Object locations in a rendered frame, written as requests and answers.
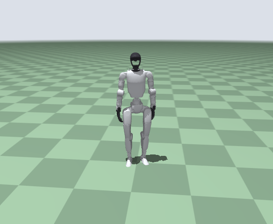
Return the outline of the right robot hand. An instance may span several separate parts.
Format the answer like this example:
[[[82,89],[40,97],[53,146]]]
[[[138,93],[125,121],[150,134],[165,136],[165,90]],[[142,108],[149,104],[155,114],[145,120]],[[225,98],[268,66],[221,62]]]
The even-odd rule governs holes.
[[[120,117],[121,108],[118,107],[116,111],[117,111],[117,117],[118,117],[119,121],[120,121],[120,122],[123,122],[123,121],[122,121],[122,118]]]

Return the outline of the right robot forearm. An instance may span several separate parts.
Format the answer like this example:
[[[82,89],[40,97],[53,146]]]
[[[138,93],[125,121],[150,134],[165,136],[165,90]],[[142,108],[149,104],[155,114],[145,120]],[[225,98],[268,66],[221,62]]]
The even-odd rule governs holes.
[[[118,107],[121,108],[121,106],[122,106],[122,98],[123,98],[123,96],[118,96],[118,91],[117,91],[116,109],[117,109]],[[121,108],[121,109],[122,109],[122,108]]]

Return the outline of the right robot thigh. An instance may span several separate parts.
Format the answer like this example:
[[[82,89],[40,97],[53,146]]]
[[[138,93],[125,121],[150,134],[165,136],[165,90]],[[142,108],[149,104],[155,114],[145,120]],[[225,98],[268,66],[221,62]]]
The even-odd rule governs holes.
[[[124,134],[125,138],[129,138],[129,140],[133,139],[133,134],[131,133],[131,113],[131,106],[124,108],[122,111]]]

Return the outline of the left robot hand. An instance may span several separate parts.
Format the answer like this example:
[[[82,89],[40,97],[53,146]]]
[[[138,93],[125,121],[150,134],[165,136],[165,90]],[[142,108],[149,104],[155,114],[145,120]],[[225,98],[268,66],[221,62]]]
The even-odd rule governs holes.
[[[151,108],[151,112],[152,112],[152,117],[151,117],[151,119],[153,119],[154,118],[154,115],[155,115],[155,105]]]

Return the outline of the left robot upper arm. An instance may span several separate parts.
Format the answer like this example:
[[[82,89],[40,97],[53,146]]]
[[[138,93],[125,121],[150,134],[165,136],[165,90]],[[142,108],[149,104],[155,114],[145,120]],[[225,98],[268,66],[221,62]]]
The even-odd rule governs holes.
[[[155,88],[153,88],[153,86],[154,86],[153,74],[150,71],[145,71],[145,74],[146,74],[146,77],[148,78],[148,80],[147,80],[148,87],[149,87],[148,93],[150,95],[155,94],[156,90],[155,90]]]

